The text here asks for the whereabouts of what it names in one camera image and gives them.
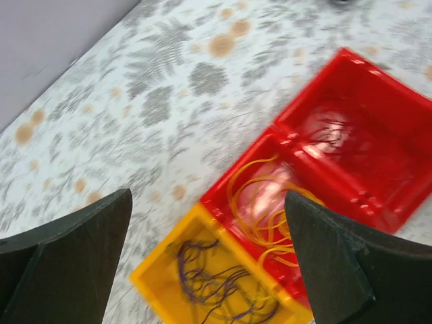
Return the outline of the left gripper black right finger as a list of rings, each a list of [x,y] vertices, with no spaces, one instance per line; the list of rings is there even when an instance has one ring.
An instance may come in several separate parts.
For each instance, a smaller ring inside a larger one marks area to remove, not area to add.
[[[290,191],[285,210],[315,323],[430,323],[431,247]]]

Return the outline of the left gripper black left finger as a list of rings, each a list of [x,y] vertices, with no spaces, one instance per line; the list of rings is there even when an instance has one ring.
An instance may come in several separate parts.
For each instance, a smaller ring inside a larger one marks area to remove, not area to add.
[[[2,323],[101,323],[132,215],[119,189],[1,240]]]

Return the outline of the red double plastic bin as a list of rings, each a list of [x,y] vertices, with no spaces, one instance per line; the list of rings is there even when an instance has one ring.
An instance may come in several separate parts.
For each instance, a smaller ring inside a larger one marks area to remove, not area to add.
[[[431,100],[342,48],[200,199],[307,307],[283,210],[289,191],[397,232],[431,193]]]

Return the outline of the yellow plastic bin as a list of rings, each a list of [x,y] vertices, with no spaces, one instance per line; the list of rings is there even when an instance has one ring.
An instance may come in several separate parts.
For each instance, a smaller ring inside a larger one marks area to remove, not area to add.
[[[195,204],[131,273],[164,323],[310,323],[294,300]]]

